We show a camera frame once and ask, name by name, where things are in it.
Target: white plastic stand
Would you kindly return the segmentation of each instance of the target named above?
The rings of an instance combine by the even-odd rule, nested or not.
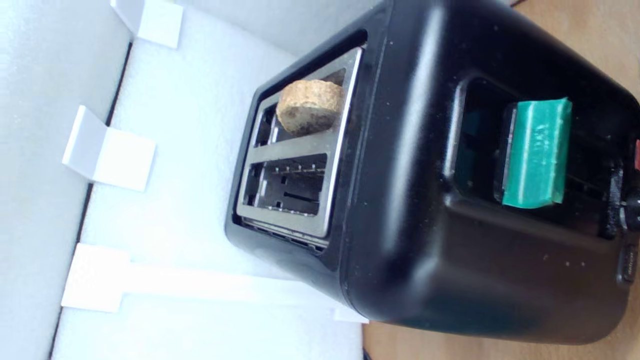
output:
[[[178,47],[182,6],[163,0],[110,0],[110,4],[134,36]]]
[[[78,244],[62,306],[116,313],[124,293],[332,309],[335,320],[369,322],[299,281],[142,265],[126,251]]]
[[[143,192],[156,143],[107,127],[80,105],[62,163],[90,181]]]

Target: white wall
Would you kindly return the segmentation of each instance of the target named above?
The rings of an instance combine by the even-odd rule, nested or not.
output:
[[[0,359],[46,359],[86,193],[62,154],[105,119],[129,34],[106,0],[0,4]]]
[[[178,0],[302,56],[382,0]]]

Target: wooden table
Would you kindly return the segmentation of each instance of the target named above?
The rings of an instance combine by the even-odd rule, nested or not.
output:
[[[640,0],[527,0],[516,10],[640,99]],[[487,340],[383,323],[365,326],[364,345],[373,360],[639,360],[640,284],[633,286],[627,313],[618,328],[591,345]]]

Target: toaster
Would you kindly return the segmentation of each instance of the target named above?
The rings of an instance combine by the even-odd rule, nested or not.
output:
[[[344,109],[294,137],[276,107],[301,79]],[[634,281],[639,130],[628,91],[508,6],[384,1],[257,89],[225,230],[371,320],[589,343]]]

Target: green tape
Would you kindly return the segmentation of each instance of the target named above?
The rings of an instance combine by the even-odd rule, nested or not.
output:
[[[535,209],[562,203],[572,104],[518,103],[502,203]]]

